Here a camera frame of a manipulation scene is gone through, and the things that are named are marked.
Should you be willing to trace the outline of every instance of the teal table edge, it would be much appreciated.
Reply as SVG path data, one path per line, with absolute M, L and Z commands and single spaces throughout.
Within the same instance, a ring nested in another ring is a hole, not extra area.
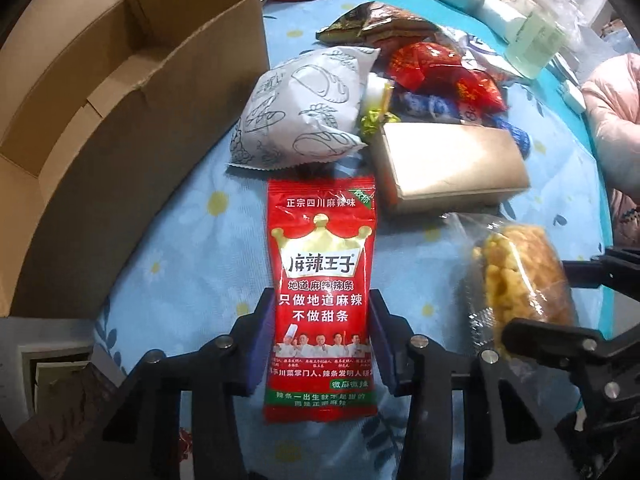
M 379 0 L 390 5 L 410 10 L 435 23 L 460 28 L 469 34 L 481 38 L 500 54 L 504 53 L 507 44 L 484 23 L 468 16 L 453 7 L 441 3 L 438 0 Z M 564 121 L 580 143 L 595 156 L 595 146 L 590 130 L 583 114 L 575 114 L 562 100 L 558 92 L 560 82 L 546 68 L 542 71 L 533 89 L 537 97 L 549 106 Z M 605 246 L 613 244 L 611 219 L 609 215 L 609 200 L 605 191 L 604 179 L 600 165 L 600 225 Z M 611 338 L 613 333 L 613 291 L 604 288 L 602 311 L 600 314 L 599 330 L 604 337 Z

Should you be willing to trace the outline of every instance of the red wrapper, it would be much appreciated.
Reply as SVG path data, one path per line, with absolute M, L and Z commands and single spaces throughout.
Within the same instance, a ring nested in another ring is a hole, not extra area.
M 367 333 L 374 193 L 373 177 L 269 182 L 276 289 L 269 422 L 376 413 Z
M 462 66 L 460 54 L 436 43 L 414 43 L 397 50 L 387 73 L 411 92 L 459 100 L 487 114 L 507 110 L 488 74 Z

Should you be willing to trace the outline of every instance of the open cardboard box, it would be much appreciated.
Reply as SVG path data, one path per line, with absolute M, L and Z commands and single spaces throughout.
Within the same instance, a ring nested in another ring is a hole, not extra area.
M 0 316 L 95 317 L 268 67 L 260 0 L 33 0 L 0 50 Z

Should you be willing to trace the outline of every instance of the white paper bag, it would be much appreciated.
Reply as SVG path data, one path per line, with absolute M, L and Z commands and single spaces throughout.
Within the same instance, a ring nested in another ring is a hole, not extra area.
M 331 162 L 364 147 L 352 134 L 367 75 L 380 51 L 314 50 L 264 74 L 231 139 L 231 164 L 277 170 Z

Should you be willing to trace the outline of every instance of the pink puffer jacket sleeve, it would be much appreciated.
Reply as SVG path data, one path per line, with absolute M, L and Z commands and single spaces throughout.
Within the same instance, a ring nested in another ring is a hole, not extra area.
M 607 186 L 640 203 L 640 56 L 605 61 L 582 94 Z

